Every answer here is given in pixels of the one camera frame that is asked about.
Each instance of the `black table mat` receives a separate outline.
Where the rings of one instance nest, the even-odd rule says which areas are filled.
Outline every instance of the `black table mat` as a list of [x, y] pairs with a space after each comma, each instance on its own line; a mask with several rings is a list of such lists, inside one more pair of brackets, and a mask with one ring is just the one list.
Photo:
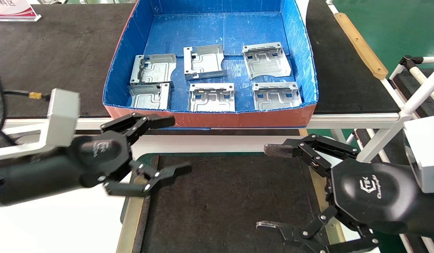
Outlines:
[[[6, 89], [81, 93], [82, 117], [107, 117], [103, 86], [133, 4], [35, 5], [37, 22], [0, 22]], [[398, 112], [337, 24], [324, 0], [310, 0], [307, 30], [320, 98], [316, 114]], [[8, 96], [13, 118], [46, 117], [48, 103]]]
[[307, 166], [263, 154], [161, 154], [158, 168], [185, 161], [193, 171], [151, 197], [142, 252], [301, 252], [276, 233], [256, 231], [256, 221], [304, 227], [315, 218]]
[[[109, 116], [103, 87], [134, 4], [34, 5], [37, 22], [0, 22], [5, 89], [81, 94], [81, 116]], [[46, 117], [48, 103], [7, 96], [10, 117]]]
[[319, 82], [315, 114], [400, 111], [362, 62], [325, 1], [309, 1], [306, 28]]

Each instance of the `blue corrugated plastic liner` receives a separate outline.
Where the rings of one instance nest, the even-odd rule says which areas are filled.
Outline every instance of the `blue corrugated plastic liner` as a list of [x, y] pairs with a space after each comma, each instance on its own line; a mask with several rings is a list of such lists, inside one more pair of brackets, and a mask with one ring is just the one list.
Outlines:
[[[249, 80], [242, 46], [281, 42], [292, 67], [289, 77]], [[318, 101], [311, 45], [295, 0], [139, 0], [123, 32], [104, 87], [106, 106], [131, 108], [128, 93], [137, 54], [175, 53], [170, 111], [187, 112], [189, 85], [184, 77], [183, 48], [223, 44], [227, 77], [191, 82], [235, 84], [236, 112], [252, 112], [254, 82], [296, 81], [306, 107]]]

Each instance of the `stamped metal part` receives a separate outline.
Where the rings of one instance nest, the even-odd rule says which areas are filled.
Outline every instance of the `stamped metal part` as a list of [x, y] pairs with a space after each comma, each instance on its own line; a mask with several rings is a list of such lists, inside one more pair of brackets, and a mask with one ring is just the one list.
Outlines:
[[184, 75], [186, 80], [226, 77], [222, 70], [223, 46], [206, 45], [184, 48]]
[[301, 104], [296, 82], [257, 82], [253, 85], [256, 110], [297, 107]]
[[127, 88], [132, 98], [131, 107], [167, 110], [172, 87], [173, 82], [129, 85]]
[[174, 53], [135, 56], [130, 85], [169, 82], [176, 67], [177, 56]]
[[291, 66], [280, 42], [242, 46], [248, 76], [288, 77]]
[[189, 92], [189, 111], [236, 111], [233, 83], [193, 83], [190, 85]]

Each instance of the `red and white sign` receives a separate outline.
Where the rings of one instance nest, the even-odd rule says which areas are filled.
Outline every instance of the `red and white sign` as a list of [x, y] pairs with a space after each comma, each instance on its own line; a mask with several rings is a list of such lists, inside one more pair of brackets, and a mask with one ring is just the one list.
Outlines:
[[0, 21], [37, 21], [39, 18], [26, 0], [0, 0]]

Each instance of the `black cable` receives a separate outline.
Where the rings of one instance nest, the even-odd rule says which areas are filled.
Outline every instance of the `black cable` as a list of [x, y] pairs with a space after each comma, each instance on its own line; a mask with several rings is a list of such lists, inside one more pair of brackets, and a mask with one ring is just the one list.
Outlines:
[[17, 144], [13, 141], [9, 136], [3, 133], [3, 125], [5, 124], [5, 120], [8, 114], [8, 107], [6, 104], [5, 94], [3, 93], [3, 85], [0, 80], [0, 135], [8, 142], [11, 146], [16, 146]]
[[30, 99], [43, 99], [45, 101], [50, 101], [51, 94], [42, 94], [40, 92], [32, 92], [32, 91], [19, 91], [19, 90], [4, 90], [4, 95], [17, 95], [17, 96], [24, 96], [28, 97]]

